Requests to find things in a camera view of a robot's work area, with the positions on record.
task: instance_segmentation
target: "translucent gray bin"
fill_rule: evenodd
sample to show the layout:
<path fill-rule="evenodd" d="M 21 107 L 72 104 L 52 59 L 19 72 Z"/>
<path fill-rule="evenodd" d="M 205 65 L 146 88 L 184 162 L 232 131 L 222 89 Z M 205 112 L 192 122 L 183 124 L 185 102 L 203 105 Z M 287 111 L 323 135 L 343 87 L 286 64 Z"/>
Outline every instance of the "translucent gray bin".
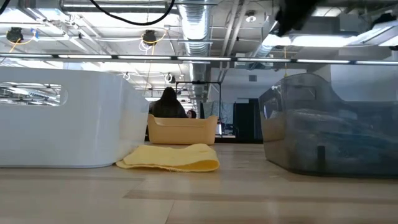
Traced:
<path fill-rule="evenodd" d="M 305 73 L 259 98 L 269 161 L 308 175 L 398 177 L 398 104 L 343 101 Z"/>

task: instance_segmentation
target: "yellow cloth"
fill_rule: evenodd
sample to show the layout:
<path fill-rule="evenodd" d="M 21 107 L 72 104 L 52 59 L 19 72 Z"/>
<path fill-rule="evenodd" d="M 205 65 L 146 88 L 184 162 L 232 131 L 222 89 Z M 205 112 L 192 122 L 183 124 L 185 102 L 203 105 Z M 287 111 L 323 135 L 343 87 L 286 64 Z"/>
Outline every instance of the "yellow cloth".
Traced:
<path fill-rule="evenodd" d="M 177 172 L 209 172 L 217 170 L 220 162 L 212 148 L 194 144 L 184 149 L 139 146 L 116 165 L 124 169 L 151 167 Z"/>

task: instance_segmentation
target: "white wall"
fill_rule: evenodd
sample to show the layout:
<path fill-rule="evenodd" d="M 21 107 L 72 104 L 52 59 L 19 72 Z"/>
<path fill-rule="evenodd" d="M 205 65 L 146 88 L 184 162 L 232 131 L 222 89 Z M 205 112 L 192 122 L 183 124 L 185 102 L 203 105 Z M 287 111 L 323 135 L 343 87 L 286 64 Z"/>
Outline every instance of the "white wall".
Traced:
<path fill-rule="evenodd" d="M 346 101 L 398 100 L 398 67 L 332 65 L 331 85 Z"/>
<path fill-rule="evenodd" d="M 223 87 L 221 97 L 223 103 L 248 103 L 249 99 L 259 98 L 267 89 L 264 88 L 236 88 Z M 213 88 L 210 90 L 208 101 L 218 101 L 219 93 Z"/>
<path fill-rule="evenodd" d="M 211 80 L 216 81 L 220 70 L 211 69 Z M 302 69 L 288 69 L 288 75 L 305 73 Z M 257 75 L 256 82 L 249 82 L 249 75 Z M 222 84 L 222 100 L 224 103 L 247 103 L 248 99 L 259 98 L 273 84 L 281 80 L 285 75 L 285 70 L 253 70 L 245 69 L 228 70 Z M 209 101 L 218 101 L 218 92 L 213 87 L 210 88 Z"/>
<path fill-rule="evenodd" d="M 316 70 L 314 74 L 321 76 L 326 81 L 331 81 L 331 65 L 325 65 L 322 68 Z"/>

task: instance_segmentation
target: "wooden floor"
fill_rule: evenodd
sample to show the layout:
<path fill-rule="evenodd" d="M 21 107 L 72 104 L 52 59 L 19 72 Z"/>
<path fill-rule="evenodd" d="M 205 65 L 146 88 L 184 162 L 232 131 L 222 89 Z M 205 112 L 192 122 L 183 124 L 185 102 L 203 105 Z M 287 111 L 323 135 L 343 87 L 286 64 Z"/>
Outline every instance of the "wooden floor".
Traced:
<path fill-rule="evenodd" d="M 295 175 L 262 145 L 214 146 L 212 173 L 0 169 L 0 224 L 398 223 L 398 182 Z"/>

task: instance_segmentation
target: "storage bin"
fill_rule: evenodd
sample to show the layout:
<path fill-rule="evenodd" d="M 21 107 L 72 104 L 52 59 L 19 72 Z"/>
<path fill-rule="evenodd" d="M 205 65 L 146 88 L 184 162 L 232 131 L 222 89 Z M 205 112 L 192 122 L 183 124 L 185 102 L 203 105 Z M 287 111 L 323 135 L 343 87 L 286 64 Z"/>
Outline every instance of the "storage bin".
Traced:
<path fill-rule="evenodd" d="M 155 118 L 148 116 L 149 141 L 152 144 L 214 144 L 217 116 L 207 119 Z"/>
<path fill-rule="evenodd" d="M 301 174 L 398 177 L 396 101 L 343 101 L 306 73 L 282 79 L 259 104 L 269 161 Z"/>
<path fill-rule="evenodd" d="M 0 167 L 101 167 L 143 144 L 149 102 L 101 72 L 0 67 L 0 83 L 62 86 L 60 106 L 0 104 Z"/>

